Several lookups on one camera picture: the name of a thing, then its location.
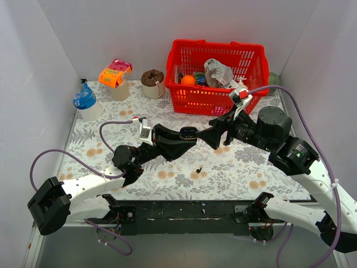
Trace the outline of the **glossy black gold-trimmed case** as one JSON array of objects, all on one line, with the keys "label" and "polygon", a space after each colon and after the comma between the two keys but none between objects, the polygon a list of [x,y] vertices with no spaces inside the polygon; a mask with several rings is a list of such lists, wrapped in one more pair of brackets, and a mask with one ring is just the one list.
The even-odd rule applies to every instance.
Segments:
[{"label": "glossy black gold-trimmed case", "polygon": [[194,140],[197,139],[197,128],[195,127],[183,127],[180,129],[180,139],[182,140]]}]

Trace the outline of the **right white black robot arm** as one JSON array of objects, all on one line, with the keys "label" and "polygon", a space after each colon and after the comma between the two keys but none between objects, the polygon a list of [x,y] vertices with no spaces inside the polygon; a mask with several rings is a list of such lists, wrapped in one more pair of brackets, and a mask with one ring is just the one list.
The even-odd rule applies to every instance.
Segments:
[{"label": "right white black robot arm", "polygon": [[238,214],[238,218],[248,222],[268,219],[290,222],[318,235],[330,246],[337,232],[333,192],[336,189],[341,204],[341,232],[335,250],[342,253],[356,251],[356,201],[342,187],[331,183],[318,153],[306,141],[290,135],[291,118],[275,106],[262,108],[257,121],[244,111],[237,118],[233,117],[234,113],[230,111],[211,120],[210,128],[200,131],[198,138],[217,149],[222,134],[226,133],[225,145],[237,139],[268,152],[268,161],[303,186],[322,207],[313,210],[262,192]]}]

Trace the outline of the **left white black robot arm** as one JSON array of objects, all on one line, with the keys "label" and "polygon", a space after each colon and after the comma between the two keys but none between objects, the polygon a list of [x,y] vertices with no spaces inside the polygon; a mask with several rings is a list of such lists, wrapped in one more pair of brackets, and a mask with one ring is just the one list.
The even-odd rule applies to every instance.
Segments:
[{"label": "left white black robot arm", "polygon": [[140,124],[138,147],[118,146],[113,153],[112,165],[104,171],[68,181],[57,177],[45,180],[35,187],[35,195],[27,207],[40,234],[50,235],[66,222],[87,218],[115,222],[122,213],[118,203],[105,192],[128,186],[143,174],[143,164],[162,156],[166,161],[181,157],[197,143],[197,129],[183,127],[180,131],[170,130],[161,124],[153,127]]}]

